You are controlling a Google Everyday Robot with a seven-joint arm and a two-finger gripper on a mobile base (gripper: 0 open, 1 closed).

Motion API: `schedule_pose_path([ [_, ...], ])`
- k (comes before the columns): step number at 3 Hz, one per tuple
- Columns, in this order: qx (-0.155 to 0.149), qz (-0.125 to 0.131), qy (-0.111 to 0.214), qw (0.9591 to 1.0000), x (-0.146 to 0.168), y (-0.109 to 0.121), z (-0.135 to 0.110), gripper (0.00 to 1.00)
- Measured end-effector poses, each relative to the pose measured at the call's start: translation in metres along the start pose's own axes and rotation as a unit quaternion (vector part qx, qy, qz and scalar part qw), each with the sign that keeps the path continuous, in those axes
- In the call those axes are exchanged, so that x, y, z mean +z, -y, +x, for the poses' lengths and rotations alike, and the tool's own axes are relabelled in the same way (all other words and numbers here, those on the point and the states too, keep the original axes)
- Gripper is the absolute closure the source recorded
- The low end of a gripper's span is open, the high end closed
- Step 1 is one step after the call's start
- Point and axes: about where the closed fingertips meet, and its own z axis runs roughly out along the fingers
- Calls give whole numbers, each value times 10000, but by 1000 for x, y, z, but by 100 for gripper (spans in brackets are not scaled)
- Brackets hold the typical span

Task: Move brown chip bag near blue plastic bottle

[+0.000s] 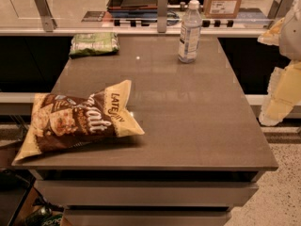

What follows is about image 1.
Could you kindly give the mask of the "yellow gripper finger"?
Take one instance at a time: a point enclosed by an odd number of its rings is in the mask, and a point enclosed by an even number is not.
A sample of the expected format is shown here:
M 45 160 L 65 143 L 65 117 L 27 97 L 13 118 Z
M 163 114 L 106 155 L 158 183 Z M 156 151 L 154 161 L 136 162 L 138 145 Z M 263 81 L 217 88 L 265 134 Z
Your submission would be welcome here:
M 283 26 L 284 19 L 281 18 L 270 29 L 258 37 L 258 42 L 265 45 L 279 46 L 279 35 Z
M 292 60 L 284 69 L 275 67 L 267 92 L 259 121 L 265 126 L 275 126 L 301 101 L 301 62 Z

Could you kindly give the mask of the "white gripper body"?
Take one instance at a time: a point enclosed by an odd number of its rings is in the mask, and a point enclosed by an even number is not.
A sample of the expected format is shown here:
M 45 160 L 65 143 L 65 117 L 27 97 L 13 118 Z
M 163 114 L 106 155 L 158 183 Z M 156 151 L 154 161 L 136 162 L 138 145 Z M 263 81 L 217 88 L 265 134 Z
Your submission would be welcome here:
M 293 0 L 279 34 L 279 52 L 290 60 L 301 60 L 301 0 Z

